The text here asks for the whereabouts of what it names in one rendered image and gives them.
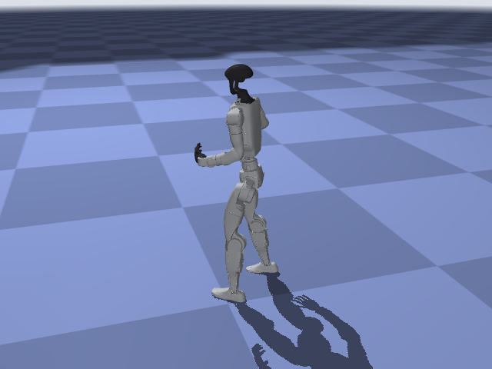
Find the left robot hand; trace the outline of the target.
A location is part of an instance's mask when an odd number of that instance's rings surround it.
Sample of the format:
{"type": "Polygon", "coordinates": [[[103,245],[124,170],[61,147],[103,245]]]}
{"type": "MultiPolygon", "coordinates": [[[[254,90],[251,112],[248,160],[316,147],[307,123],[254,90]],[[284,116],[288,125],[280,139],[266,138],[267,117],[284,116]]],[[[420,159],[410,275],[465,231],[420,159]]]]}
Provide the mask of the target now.
{"type": "MultiPolygon", "coordinates": [[[[199,150],[199,148],[201,148],[201,143],[198,143],[197,146],[194,148],[195,149],[195,152],[194,152],[194,157],[195,157],[195,161],[198,163],[198,157],[200,158],[206,158],[207,156],[205,154],[202,154],[201,151],[202,150],[199,150]]],[[[204,166],[202,166],[204,167],[204,166]]]]}

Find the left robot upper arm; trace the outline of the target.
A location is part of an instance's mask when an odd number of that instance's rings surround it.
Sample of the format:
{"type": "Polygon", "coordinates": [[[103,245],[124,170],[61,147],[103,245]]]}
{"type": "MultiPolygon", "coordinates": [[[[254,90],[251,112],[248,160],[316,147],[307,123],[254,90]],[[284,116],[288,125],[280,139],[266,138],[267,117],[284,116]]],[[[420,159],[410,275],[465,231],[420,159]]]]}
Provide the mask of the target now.
{"type": "Polygon", "coordinates": [[[243,109],[232,108],[226,115],[226,123],[229,129],[231,143],[234,146],[231,150],[238,152],[239,161],[244,156],[244,141],[242,133],[242,125],[244,123],[243,109]]]}

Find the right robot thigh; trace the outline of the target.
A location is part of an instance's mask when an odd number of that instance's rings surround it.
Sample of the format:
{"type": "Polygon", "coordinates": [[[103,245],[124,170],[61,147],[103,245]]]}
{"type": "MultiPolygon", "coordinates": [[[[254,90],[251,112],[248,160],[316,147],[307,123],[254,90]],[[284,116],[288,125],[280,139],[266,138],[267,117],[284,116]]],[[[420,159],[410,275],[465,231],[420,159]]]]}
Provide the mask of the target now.
{"type": "MultiPolygon", "coordinates": [[[[264,172],[263,172],[263,179],[264,179],[264,172]]],[[[255,209],[258,205],[258,189],[254,193],[254,197],[251,200],[251,203],[245,202],[245,211],[244,211],[244,217],[249,224],[250,228],[254,232],[261,232],[265,229],[266,227],[266,220],[260,216],[255,214],[255,209]]]]}

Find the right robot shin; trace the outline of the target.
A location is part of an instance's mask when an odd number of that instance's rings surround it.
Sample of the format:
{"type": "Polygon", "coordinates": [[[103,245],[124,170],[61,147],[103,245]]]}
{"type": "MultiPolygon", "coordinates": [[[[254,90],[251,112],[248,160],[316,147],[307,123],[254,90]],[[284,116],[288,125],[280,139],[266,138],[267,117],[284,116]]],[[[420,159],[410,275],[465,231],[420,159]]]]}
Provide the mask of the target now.
{"type": "Polygon", "coordinates": [[[258,232],[258,233],[252,231],[249,224],[248,224],[248,229],[250,231],[250,235],[251,235],[251,239],[253,241],[254,247],[258,251],[258,255],[259,255],[259,258],[261,259],[262,265],[268,266],[270,260],[269,260],[269,256],[268,256],[269,240],[268,240],[267,227],[265,227],[265,229],[263,231],[258,232]],[[266,265],[266,264],[268,264],[268,265],[266,265]]]}

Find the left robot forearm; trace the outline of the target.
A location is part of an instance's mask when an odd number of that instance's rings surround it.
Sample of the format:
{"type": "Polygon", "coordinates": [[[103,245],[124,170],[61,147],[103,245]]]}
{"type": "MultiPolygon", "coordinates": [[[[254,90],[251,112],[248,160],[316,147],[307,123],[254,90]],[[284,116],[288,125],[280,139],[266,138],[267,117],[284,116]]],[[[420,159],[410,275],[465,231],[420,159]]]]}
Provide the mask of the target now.
{"type": "Polygon", "coordinates": [[[235,150],[231,150],[228,153],[222,152],[218,155],[210,155],[206,158],[198,157],[198,165],[199,166],[208,166],[209,168],[213,168],[215,165],[230,165],[236,162],[239,159],[239,154],[235,150]]]}

